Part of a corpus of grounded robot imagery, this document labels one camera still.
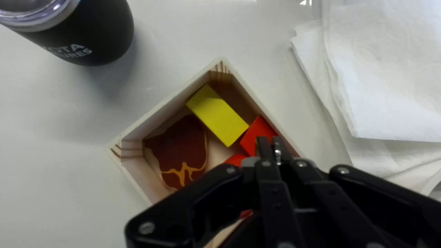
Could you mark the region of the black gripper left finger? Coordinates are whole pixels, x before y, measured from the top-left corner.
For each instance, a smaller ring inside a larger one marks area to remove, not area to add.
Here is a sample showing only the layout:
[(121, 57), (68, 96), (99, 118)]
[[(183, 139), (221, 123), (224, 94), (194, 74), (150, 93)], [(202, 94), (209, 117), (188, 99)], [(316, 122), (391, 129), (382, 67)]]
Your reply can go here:
[(126, 248), (202, 248), (228, 225), (225, 246), (303, 243), (280, 169), (291, 162), (283, 141), (258, 136), (254, 156), (220, 163), (132, 217)]

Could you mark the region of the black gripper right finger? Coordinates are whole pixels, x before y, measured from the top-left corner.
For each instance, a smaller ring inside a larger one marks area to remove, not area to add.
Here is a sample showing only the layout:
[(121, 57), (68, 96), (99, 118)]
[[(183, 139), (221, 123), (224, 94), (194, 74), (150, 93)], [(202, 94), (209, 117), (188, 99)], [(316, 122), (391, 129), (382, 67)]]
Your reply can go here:
[(293, 156), (279, 137), (272, 152), (304, 234), (327, 248), (441, 248), (441, 202), (349, 165), (327, 172)]

